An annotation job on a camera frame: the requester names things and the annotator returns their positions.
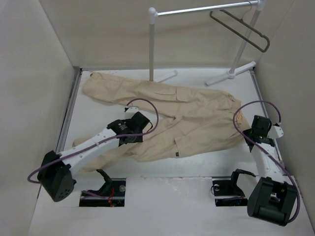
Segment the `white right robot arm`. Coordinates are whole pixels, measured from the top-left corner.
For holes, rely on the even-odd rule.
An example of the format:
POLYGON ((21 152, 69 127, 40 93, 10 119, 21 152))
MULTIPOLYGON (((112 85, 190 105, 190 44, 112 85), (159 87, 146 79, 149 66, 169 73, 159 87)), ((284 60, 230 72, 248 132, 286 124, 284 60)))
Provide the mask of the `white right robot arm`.
POLYGON ((243 131, 258 174, 236 169, 229 179, 213 181, 211 193, 218 207, 246 206, 250 217, 286 226, 298 197, 297 188, 288 183, 283 168, 272 157, 276 153, 275 138, 283 136, 278 124, 255 115, 250 129, 243 131))

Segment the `beige cargo trousers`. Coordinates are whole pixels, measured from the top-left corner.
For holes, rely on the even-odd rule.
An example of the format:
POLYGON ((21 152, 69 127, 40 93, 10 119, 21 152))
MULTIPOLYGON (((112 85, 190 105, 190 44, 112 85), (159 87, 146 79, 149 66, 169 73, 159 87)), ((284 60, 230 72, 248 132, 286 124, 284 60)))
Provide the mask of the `beige cargo trousers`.
POLYGON ((113 104, 132 102, 140 110, 163 116, 143 142, 105 152, 85 165, 84 172, 105 168, 126 157, 151 162, 229 149, 242 140, 241 131, 250 127, 239 111, 241 102, 221 90, 177 87, 93 72, 83 93, 113 104))

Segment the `white clothes rack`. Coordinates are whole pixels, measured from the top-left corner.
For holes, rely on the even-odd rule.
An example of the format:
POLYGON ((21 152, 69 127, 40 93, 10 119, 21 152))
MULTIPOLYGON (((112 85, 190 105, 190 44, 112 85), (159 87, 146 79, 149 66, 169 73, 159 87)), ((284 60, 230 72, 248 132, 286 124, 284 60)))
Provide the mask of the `white clothes rack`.
POLYGON ((243 66, 238 67, 237 64, 245 50, 245 47, 247 44, 252 45, 257 50, 259 50, 262 53, 267 52, 267 50, 270 47, 270 39, 263 35, 261 32, 259 32, 257 29, 254 28, 260 13, 264 9, 266 4, 265 0, 247 0, 244 2, 236 2, 236 3, 227 3, 227 4, 219 4, 219 5, 211 5, 211 6, 205 6, 205 7, 197 7, 197 8, 188 8, 188 9, 181 9, 181 10, 173 10, 173 11, 165 11, 165 12, 158 12, 155 8, 150 7, 148 9, 148 15, 149 15, 149 80, 152 82, 154 80, 154 52, 155 52, 155 24, 156 19, 158 17, 162 16, 169 16, 169 15, 176 15, 176 14, 186 14, 186 13, 192 13, 192 12, 203 12, 208 11, 209 16, 211 19, 215 20, 217 23, 228 29, 229 31, 233 32, 235 35, 240 37, 243 42, 237 52, 237 55, 233 61, 233 64, 229 70, 227 70, 224 74, 217 75, 211 77, 208 81, 205 82, 205 85, 212 86, 215 84, 218 84, 220 82, 223 82, 225 80, 234 79, 237 75, 244 73, 248 70, 253 69, 256 66, 256 62, 252 61, 250 63, 247 63, 243 66), (253 17, 251 19, 251 22, 247 24, 244 22, 243 18, 238 18, 235 15, 231 14, 227 11, 227 9, 233 9, 233 8, 241 8, 241 7, 256 7, 255 12, 253 14, 253 17), (232 27, 228 26, 224 22, 220 21, 218 18, 213 16, 213 12, 215 10, 219 10, 220 12, 223 12, 227 16, 231 17, 232 19, 236 20, 243 26, 247 28, 246 34, 242 35, 239 32, 237 32, 232 27), (250 40, 251 33, 256 33, 259 37, 266 40, 266 46, 264 48, 259 47, 257 44, 252 42, 250 40))

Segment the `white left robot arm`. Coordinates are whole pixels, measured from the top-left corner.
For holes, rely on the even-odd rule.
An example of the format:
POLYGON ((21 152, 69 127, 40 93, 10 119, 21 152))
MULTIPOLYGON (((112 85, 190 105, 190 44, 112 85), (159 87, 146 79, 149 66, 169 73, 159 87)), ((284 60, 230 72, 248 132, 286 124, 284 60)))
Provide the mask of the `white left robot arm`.
POLYGON ((106 151, 143 141, 144 129, 150 120, 136 112, 130 118, 118 119, 100 133, 72 149, 45 154, 37 180, 54 202, 67 198, 75 189, 77 172, 106 151))

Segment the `right metal table rail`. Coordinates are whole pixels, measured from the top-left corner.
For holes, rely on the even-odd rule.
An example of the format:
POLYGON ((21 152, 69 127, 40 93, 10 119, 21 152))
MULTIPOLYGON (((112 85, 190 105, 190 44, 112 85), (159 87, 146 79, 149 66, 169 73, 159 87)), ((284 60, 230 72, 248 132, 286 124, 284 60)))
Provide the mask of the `right metal table rail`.
MULTIPOLYGON (((257 82, 256 76, 255 76, 254 69, 250 70, 250 75, 251 75, 251 78, 252 78, 252 81, 253 81, 253 84, 254 84, 254 87, 255 87, 258 99, 259 100, 263 100, 260 88, 258 86, 258 82, 257 82)), ((266 105, 269 106, 269 104, 261 103, 261 107, 263 109, 264 116, 269 118, 269 115, 268 115, 268 112, 267 112, 267 109, 266 109, 266 105)), ((279 163, 281 164, 281 166, 285 169, 285 165, 284 165, 284 162, 283 162, 283 159, 282 159, 282 156, 281 156, 281 153, 280 153, 280 150, 279 150, 279 146, 278 146, 278 143, 277 143, 276 139, 274 139, 274 143, 275 143, 275 149, 276 149, 276 153, 277 153, 276 154, 277 159, 278 159, 279 163)))

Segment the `metal table rail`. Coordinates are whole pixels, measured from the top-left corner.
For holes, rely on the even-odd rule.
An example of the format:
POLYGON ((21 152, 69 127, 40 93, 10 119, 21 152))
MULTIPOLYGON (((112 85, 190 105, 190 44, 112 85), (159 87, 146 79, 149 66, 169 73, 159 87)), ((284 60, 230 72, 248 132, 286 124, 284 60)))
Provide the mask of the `metal table rail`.
POLYGON ((73 109, 75 105, 75 100, 77 97, 77 93, 79 90, 79 85, 81 81, 81 76, 82 76, 82 68, 79 66, 74 66, 74 78, 72 81, 71 89, 69 92, 69 97, 67 101, 67 105, 65 108, 65 113, 64 113, 64 118, 63 118, 63 123, 59 132, 58 140, 56 147, 54 149, 55 152, 59 152, 64 149, 72 114, 73 114, 73 109))
MULTIPOLYGON (((256 76, 255 76, 254 69, 250 70, 250 75, 251 75, 251 78, 252 78, 252 81, 253 81, 253 84, 254 84, 254 87, 255 87, 258 99, 259 100, 263 100, 260 88, 258 86, 258 82, 257 82, 256 76)), ((269 118, 269 115, 268 115, 268 112, 267 112, 267 109, 266 109, 266 105, 269 106, 269 104, 261 103, 261 107, 263 109, 264 116, 269 118)), ((274 143, 275 143, 275 149, 276 149, 276 153, 277 153, 276 154, 277 159, 278 159, 279 163, 281 164, 281 166, 285 169, 285 165, 284 165, 284 162, 283 162, 283 159, 282 159, 282 156, 281 156, 281 153, 280 153, 280 150, 279 150, 279 146, 278 146, 278 143, 277 143, 276 139, 274 139, 274 143)))

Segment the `left metal table rail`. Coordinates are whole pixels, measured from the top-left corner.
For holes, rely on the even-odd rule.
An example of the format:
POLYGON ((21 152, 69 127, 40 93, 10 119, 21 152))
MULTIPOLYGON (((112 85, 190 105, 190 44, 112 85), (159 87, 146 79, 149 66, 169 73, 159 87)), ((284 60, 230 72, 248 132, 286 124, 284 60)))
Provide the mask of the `left metal table rail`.
POLYGON ((69 97, 67 101, 67 105, 65 108, 65 113, 64 113, 64 118, 63 118, 63 123, 59 132, 58 140, 56 147, 54 149, 55 152, 59 152, 64 149, 72 114, 73 114, 73 109, 75 105, 75 100, 77 97, 77 93, 79 90, 79 85, 81 81, 81 76, 82 76, 82 68, 79 66, 74 66, 74 78, 72 81, 71 89, 69 92, 69 97))

